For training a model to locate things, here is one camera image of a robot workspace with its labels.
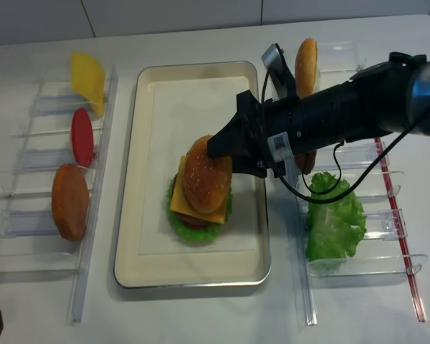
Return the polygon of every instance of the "cheese slice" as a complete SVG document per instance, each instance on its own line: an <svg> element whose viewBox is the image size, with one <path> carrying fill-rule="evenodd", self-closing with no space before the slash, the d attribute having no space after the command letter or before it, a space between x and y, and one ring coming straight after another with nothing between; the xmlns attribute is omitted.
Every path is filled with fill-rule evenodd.
<svg viewBox="0 0 430 344"><path fill-rule="evenodd" d="M86 98L92 110L98 116L103 116L104 100L103 86L105 70L91 55L84 52L72 53L72 89Z"/></svg>
<svg viewBox="0 0 430 344"><path fill-rule="evenodd" d="M194 208L186 199L185 191L183 189L183 168L185 166L185 160L185 156L182 156L180 159L177 180L175 182L175 187L173 188L171 211L175 211L176 213L184 215L189 215L196 219L215 222L217 224L224 224L224 220L226 218L226 208L228 206L228 197L224 199L223 203L216 211L210 214L198 213L196 210L194 210Z"/></svg>

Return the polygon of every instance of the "metal tray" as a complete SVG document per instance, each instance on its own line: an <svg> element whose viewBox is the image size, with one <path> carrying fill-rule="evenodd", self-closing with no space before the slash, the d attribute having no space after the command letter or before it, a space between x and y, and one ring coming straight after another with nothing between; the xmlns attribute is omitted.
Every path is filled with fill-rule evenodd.
<svg viewBox="0 0 430 344"><path fill-rule="evenodd" d="M236 94L257 96L248 62L151 67L140 74L133 117L115 278L123 287L258 285L271 259L264 181L235 175L233 212L205 245L182 241L166 192L180 157L236 112Z"/></svg>

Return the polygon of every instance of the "top bun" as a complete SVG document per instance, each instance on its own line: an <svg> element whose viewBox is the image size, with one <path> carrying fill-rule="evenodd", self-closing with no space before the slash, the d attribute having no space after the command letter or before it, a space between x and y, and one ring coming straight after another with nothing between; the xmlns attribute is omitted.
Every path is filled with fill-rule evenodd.
<svg viewBox="0 0 430 344"><path fill-rule="evenodd" d="M207 214L221 206L229 193L232 178L230 156L210 159L207 141L211 135L199 138L186 154L183 189L192 207Z"/></svg>
<svg viewBox="0 0 430 344"><path fill-rule="evenodd" d="M295 61L296 91L299 98L313 93L316 74L317 42L312 38L307 38L301 44Z"/></svg>

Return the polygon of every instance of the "lettuce leaf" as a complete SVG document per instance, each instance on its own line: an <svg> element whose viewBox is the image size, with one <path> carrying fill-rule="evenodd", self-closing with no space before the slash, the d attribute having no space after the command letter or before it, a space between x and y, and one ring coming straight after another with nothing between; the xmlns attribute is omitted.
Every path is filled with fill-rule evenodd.
<svg viewBox="0 0 430 344"><path fill-rule="evenodd" d="M178 235L188 242L207 242L215 240L218 237L222 224L211 223L203 229L191 229L180 222L175 213L171 211L171 201L173 195L173 179L167 189L167 217L172 227L175 229ZM228 215L232 212L232 192L229 189L228 205L226 208L226 220L228 221Z"/></svg>
<svg viewBox="0 0 430 344"><path fill-rule="evenodd" d="M337 179L328 172L316 173L310 189L315 192L328 190ZM350 188L346 180L326 195L312 194L315 199L330 199ZM307 211L309 242L306 255L316 259L353 257L358 243L366 233L366 216L357 196L351 192L343 199L330 204L309 203Z"/></svg>

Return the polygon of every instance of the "burger patty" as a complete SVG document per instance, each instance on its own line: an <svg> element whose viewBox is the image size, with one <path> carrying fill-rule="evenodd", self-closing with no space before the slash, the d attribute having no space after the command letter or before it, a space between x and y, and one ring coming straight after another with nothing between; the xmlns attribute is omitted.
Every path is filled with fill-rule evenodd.
<svg viewBox="0 0 430 344"><path fill-rule="evenodd" d="M175 188L176 180L177 180L177 176L173 178L172 192L173 192L173 189ZM204 229L210 224L210 222L206 220L197 219L195 217L185 215L185 214L180 214L175 211L173 211L173 213L177 216L177 219L182 224L184 224L185 226L191 229Z"/></svg>

